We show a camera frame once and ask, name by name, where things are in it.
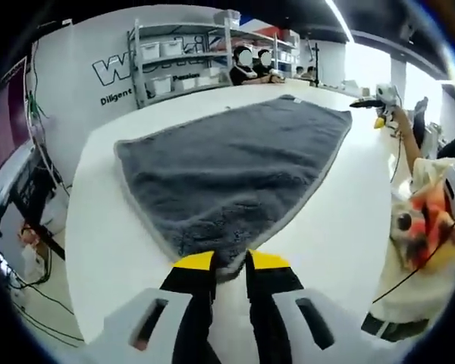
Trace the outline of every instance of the metal shelf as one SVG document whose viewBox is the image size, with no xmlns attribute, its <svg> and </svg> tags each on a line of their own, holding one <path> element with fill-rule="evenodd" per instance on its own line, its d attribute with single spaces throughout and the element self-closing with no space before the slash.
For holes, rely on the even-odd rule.
<svg viewBox="0 0 455 364">
<path fill-rule="evenodd" d="M 173 98 L 179 97 L 179 96 L 185 96 L 185 95 L 189 95 L 191 93 L 200 93 L 201 91 L 207 91 L 208 89 L 219 89 L 219 88 L 222 88 L 222 87 L 228 87 L 230 85 L 231 85 L 230 83 L 225 82 L 225 83 L 218 83 L 218 84 L 215 84 L 215 85 L 206 85 L 206 86 L 194 87 L 192 89 L 183 89 L 181 91 L 172 91 L 171 93 L 166 93 L 164 95 L 159 95 L 159 96 L 155 96 L 155 97 L 153 97 L 151 99 L 148 99 L 147 103 L 146 103 L 146 106 L 147 105 L 158 104 L 159 102 L 162 102 L 162 101 L 165 101 L 165 100 L 169 100 L 169 99 L 173 99 Z"/>
<path fill-rule="evenodd" d="M 231 39 L 232 37 L 239 37 L 241 39 L 252 40 L 259 42 L 258 46 L 268 46 L 273 50 L 273 56 L 275 57 L 275 69 L 278 69 L 279 63 L 291 64 L 287 61 L 279 61 L 279 50 L 287 50 L 291 52 L 296 47 L 290 43 L 278 40 L 277 34 L 274 38 L 264 36 L 258 33 L 246 32 L 244 30 L 231 29 L 229 20 L 225 20 L 224 26 L 217 24 L 204 24 L 204 23 L 173 23 L 173 24 L 153 24 L 148 26 L 142 26 L 139 24 L 138 19 L 135 20 L 134 28 L 130 32 L 127 32 L 127 48 L 128 57 L 130 61 L 130 74 L 133 84 L 133 90 L 135 93 L 136 106 L 142 108 L 152 103 L 157 103 L 173 97 L 187 95 L 189 93 L 199 92 L 206 89 L 213 89 L 222 87 L 221 85 L 209 85 L 202 86 L 195 89 L 190 89 L 180 92 L 172 92 L 164 96 L 156 96 L 153 99 L 148 99 L 147 91 L 145 88 L 146 80 L 144 70 L 145 68 L 154 64 L 165 64 L 174 61 L 182 61 L 188 59 L 205 59 L 206 64 L 210 67 L 211 60 L 214 58 L 226 58 L 227 69 L 232 67 L 233 59 L 231 57 Z M 219 36 L 224 38 L 226 49 L 223 52 L 204 52 L 204 53 L 188 53 L 185 55 L 176 55 L 172 57 L 160 57 L 152 60 L 143 60 L 141 55 L 141 44 L 144 39 L 155 38 L 161 36 L 175 36 L 175 35 L 204 35 L 203 49 L 209 50 L 210 43 L 209 37 Z"/>
<path fill-rule="evenodd" d="M 212 30 L 210 33 L 211 33 L 211 35 L 223 36 L 222 31 L 223 31 L 223 29 Z M 245 30 L 239 30 L 239 29 L 231 29 L 231 37 L 261 41 L 261 42 L 265 42 L 267 44 L 273 44 L 273 42 L 275 41 L 275 39 L 273 39 L 269 36 L 263 36 L 262 34 L 246 32 Z M 290 49 L 290 50 L 296 48 L 294 45 L 284 42 L 279 39 L 276 39 L 276 42 L 279 46 L 281 46 L 281 48 Z"/>
<path fill-rule="evenodd" d="M 181 34 L 203 34 L 212 31 L 224 31 L 222 25 L 217 24 L 202 24 L 202 23 L 175 23 L 175 24 L 153 24 L 142 25 L 138 27 L 138 35 L 140 39 L 150 38 L 154 36 L 173 36 Z M 134 29 L 130 33 L 130 41 L 134 38 Z"/>
<path fill-rule="evenodd" d="M 173 61 L 182 61 L 188 59 L 201 59 L 201 58 L 218 58 L 227 57 L 227 52 L 203 52 L 203 53 L 187 53 L 184 55 L 172 55 L 171 57 L 160 57 L 143 61 L 143 68 L 152 66 L 154 64 L 171 63 Z"/>
<path fill-rule="evenodd" d="M 135 39 L 134 29 L 130 32 L 130 41 Z M 154 36 L 172 36 L 181 34 L 202 34 L 208 33 L 210 36 L 224 36 L 224 27 L 217 24 L 202 23 L 176 23 L 176 24 L 153 24 L 148 26 L 139 26 L 138 35 L 140 39 Z M 274 39 L 262 34 L 246 32 L 245 30 L 231 29 L 231 36 L 248 40 L 264 41 L 272 44 Z M 286 49 L 295 49 L 293 44 L 277 39 L 278 45 Z"/>
</svg>

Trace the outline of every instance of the computer monitor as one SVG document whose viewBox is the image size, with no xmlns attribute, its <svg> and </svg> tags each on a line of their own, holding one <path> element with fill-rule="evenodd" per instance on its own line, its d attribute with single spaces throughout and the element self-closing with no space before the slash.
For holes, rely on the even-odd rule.
<svg viewBox="0 0 455 364">
<path fill-rule="evenodd" d="M 0 90 L 0 169 L 29 140 L 23 58 L 2 78 Z"/>
</svg>

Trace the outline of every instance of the window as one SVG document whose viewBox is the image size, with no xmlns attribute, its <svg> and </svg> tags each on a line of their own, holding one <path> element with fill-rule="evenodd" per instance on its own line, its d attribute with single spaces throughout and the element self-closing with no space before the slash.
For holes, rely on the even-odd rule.
<svg viewBox="0 0 455 364">
<path fill-rule="evenodd" d="M 406 64 L 406 92 L 403 106 L 407 110 L 413 110 L 418 101 L 428 97 L 428 108 L 425 114 L 425 123 L 431 122 L 440 125 L 443 89 L 426 72 L 423 72 L 413 64 Z"/>
<path fill-rule="evenodd" d="M 391 82 L 391 57 L 388 53 L 366 45 L 346 44 L 346 80 L 355 80 L 359 87 L 368 87 L 375 94 L 378 83 Z"/>
</svg>

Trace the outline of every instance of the gray towel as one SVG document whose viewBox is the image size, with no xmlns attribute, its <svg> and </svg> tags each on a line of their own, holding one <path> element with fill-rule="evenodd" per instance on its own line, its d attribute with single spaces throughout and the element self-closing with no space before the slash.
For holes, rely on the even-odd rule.
<svg viewBox="0 0 455 364">
<path fill-rule="evenodd" d="M 127 199 L 163 251 L 177 260 L 214 250 L 222 275 L 298 213 L 351 124 L 349 111 L 282 96 L 119 141 L 115 154 Z"/>
</svg>

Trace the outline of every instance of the ceiling light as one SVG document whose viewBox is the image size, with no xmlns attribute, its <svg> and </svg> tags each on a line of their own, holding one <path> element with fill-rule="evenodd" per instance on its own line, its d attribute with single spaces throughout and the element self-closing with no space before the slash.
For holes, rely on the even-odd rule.
<svg viewBox="0 0 455 364">
<path fill-rule="evenodd" d="M 349 40 L 349 42 L 354 43 L 354 38 L 352 37 L 352 34 L 350 33 L 349 27 L 347 26 L 346 21 L 342 17 L 342 14 L 340 13 L 339 8 L 334 3 L 334 0 L 325 0 L 325 2 L 327 3 L 328 7 L 334 13 L 335 17 L 337 18 L 337 21 L 339 22 L 340 26 L 344 30 L 344 33 L 346 33 L 346 36 L 347 36 L 347 39 Z"/>
</svg>

